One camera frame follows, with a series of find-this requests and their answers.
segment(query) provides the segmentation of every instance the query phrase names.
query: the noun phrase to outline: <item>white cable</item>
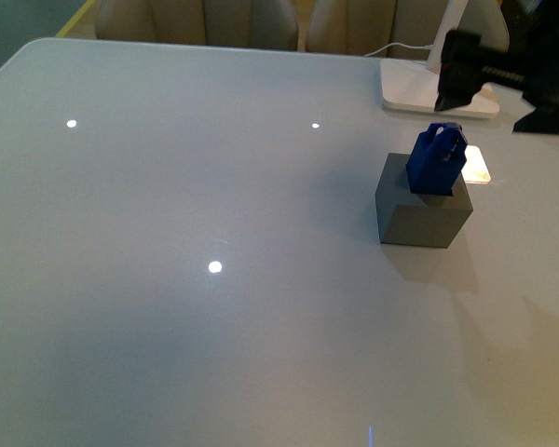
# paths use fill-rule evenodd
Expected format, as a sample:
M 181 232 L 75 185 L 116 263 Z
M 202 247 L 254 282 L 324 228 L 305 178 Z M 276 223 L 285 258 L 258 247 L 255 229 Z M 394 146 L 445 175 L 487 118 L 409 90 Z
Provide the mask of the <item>white cable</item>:
M 384 49 L 387 49 L 389 47 L 393 47 L 393 46 L 399 46 L 399 47 L 404 47 L 404 48 L 410 48 L 410 49 L 432 49 L 432 45 L 425 45 L 423 47 L 415 47 L 412 45 L 406 45 L 406 44 L 401 44 L 400 42 L 391 42 L 390 44 L 385 45 L 384 47 L 378 49 L 377 51 L 373 51 L 372 53 L 369 54 L 365 54 L 364 57 L 368 57 L 368 56 L 374 56 L 377 53 L 380 53 L 381 51 L 383 51 Z

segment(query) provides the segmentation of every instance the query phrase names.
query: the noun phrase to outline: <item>chair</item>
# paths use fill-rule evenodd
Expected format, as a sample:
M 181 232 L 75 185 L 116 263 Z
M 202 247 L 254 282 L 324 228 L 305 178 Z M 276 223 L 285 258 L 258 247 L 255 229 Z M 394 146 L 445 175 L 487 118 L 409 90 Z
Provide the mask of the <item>chair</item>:
M 292 0 L 102 0 L 99 39 L 297 50 Z
M 316 0 L 306 51 L 371 53 L 389 42 L 425 46 L 437 34 L 448 0 Z M 380 55 L 426 59 L 426 50 L 391 47 Z

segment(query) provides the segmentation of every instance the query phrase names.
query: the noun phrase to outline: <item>white table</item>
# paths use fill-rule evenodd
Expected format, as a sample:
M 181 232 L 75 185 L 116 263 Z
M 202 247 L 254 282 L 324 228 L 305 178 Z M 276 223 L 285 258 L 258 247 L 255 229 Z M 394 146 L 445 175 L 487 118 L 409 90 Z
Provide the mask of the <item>white table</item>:
M 380 245 L 387 154 L 439 119 L 384 112 L 378 63 L 49 39 L 0 71 L 0 447 L 559 447 L 559 137 L 498 89 L 451 247 Z

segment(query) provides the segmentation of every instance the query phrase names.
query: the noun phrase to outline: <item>white lamp base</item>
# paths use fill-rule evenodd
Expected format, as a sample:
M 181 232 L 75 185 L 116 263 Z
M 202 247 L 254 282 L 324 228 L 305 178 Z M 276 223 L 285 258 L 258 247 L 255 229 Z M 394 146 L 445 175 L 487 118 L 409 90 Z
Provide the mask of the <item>white lamp base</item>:
M 488 85 L 474 95 L 470 105 L 446 112 L 435 112 L 438 84 L 439 76 L 427 70 L 422 61 L 381 60 L 383 105 L 388 109 L 481 119 L 497 116 L 498 98 Z

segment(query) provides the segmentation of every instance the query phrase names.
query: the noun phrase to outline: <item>floor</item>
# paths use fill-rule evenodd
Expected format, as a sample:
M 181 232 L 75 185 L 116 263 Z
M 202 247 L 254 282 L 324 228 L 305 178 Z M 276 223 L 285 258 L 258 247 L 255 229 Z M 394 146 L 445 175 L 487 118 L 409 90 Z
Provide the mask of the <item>floor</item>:
M 0 67 L 23 45 L 56 35 L 86 0 L 0 0 Z
M 95 38 L 95 18 L 100 8 L 102 0 L 94 0 L 87 11 L 82 14 L 75 22 L 74 26 L 68 30 L 65 37 L 73 37 L 78 39 L 94 39 Z M 305 37 L 307 35 L 308 23 L 312 14 L 315 0 L 292 0 L 294 10 L 298 16 L 299 38 L 298 50 L 304 51 Z

